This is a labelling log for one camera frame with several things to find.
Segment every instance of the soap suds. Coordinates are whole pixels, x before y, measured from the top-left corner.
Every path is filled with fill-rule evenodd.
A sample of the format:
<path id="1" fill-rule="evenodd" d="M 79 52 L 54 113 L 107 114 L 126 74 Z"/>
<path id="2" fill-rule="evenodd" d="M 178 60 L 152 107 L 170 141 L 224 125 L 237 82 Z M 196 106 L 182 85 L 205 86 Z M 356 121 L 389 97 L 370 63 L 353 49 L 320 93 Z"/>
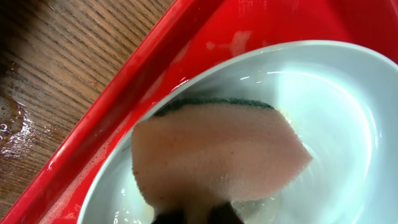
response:
<path id="1" fill-rule="evenodd" d="M 98 149 L 95 155 L 91 158 L 91 160 L 84 166 L 83 170 L 76 176 L 73 182 L 68 186 L 68 188 L 61 194 L 60 198 L 51 206 L 48 212 L 41 219 L 39 224 L 51 224 L 57 218 L 60 218 L 62 215 L 62 211 L 67 207 L 72 195 L 75 193 L 76 189 L 80 186 L 80 184 L 84 181 L 90 171 L 97 165 L 99 162 L 106 159 L 106 151 L 109 148 L 109 144 L 114 139 L 115 135 L 120 132 L 120 130 L 127 124 L 130 115 L 127 116 L 123 122 L 115 129 L 115 131 L 110 135 L 108 140 Z"/>

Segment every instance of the white bowl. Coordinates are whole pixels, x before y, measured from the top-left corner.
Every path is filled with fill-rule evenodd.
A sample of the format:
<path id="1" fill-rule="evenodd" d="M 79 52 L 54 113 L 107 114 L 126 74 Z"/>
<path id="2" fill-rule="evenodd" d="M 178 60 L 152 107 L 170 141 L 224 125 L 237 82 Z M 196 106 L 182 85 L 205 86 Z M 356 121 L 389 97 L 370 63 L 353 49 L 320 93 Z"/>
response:
<path id="1" fill-rule="evenodd" d="M 272 203 L 274 223 L 397 223 L 398 66 L 385 56 L 323 40 L 266 47 L 203 72 L 143 119 L 191 96 L 261 100 L 281 110 L 302 139 L 314 160 L 280 191 L 280 206 Z M 98 172 L 78 223 L 152 221 L 131 161 L 130 132 Z M 246 213 L 248 220 L 269 216 L 266 209 Z"/>

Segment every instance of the sponge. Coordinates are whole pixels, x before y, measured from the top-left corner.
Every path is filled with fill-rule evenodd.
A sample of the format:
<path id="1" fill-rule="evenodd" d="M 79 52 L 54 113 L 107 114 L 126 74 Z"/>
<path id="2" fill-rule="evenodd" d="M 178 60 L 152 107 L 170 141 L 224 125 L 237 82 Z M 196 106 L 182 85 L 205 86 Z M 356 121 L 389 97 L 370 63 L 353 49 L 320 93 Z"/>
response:
<path id="1" fill-rule="evenodd" d="M 206 223 L 212 208 L 258 200 L 312 157 L 272 106 L 241 99 L 176 100 L 132 133 L 133 173 L 157 213 Z"/>

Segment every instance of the wet table surface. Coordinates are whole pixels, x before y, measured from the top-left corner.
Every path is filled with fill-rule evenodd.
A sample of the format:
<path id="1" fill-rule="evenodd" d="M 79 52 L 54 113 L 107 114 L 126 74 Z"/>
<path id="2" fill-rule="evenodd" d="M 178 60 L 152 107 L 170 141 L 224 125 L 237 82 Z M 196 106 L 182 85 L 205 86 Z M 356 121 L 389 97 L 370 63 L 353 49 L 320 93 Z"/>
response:
<path id="1" fill-rule="evenodd" d="M 0 2 L 0 219 L 172 1 Z"/>

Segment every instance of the soapy water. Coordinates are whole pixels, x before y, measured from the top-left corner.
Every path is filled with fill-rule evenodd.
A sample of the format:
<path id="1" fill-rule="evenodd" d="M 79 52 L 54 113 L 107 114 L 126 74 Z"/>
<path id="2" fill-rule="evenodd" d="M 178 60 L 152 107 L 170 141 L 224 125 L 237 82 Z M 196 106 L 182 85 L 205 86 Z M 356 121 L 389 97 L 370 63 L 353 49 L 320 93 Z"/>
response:
<path id="1" fill-rule="evenodd" d="M 233 202 L 232 207 L 245 224 L 273 224 L 280 209 L 280 195 L 256 201 Z"/>

